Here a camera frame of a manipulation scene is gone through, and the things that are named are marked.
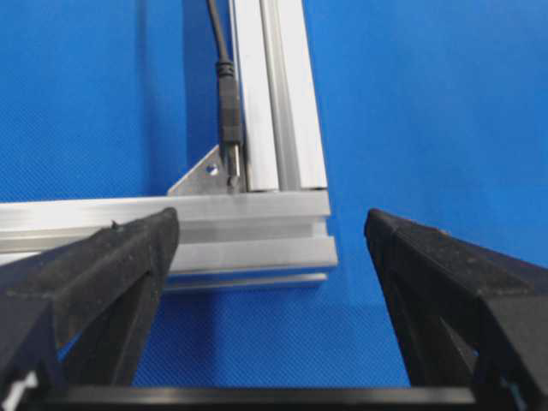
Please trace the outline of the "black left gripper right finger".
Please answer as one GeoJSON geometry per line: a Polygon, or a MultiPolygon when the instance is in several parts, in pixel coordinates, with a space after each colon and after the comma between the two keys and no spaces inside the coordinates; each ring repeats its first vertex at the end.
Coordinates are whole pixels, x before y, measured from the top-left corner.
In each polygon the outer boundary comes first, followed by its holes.
{"type": "Polygon", "coordinates": [[[546,409],[546,268],[379,209],[364,236],[411,385],[546,409]]]}

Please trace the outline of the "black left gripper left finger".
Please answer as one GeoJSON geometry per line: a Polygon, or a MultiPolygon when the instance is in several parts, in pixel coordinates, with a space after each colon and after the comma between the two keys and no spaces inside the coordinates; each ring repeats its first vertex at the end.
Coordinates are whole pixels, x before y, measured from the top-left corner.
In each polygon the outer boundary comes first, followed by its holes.
{"type": "Polygon", "coordinates": [[[31,389],[128,386],[179,244],[169,207],[1,268],[1,407],[31,389]]]}

